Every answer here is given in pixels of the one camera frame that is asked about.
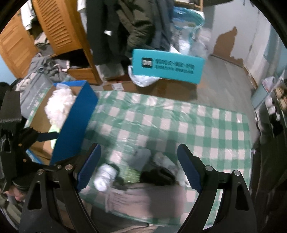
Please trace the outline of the person left hand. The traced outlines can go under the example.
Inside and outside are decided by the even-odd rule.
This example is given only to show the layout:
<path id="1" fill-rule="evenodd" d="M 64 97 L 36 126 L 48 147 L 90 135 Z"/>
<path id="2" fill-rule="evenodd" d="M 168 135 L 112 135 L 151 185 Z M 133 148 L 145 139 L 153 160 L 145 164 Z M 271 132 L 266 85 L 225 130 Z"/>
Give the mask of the person left hand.
<path id="1" fill-rule="evenodd" d="M 26 193 L 19 191 L 15 186 L 11 186 L 5 193 L 14 197 L 16 201 L 23 201 L 26 198 Z"/>

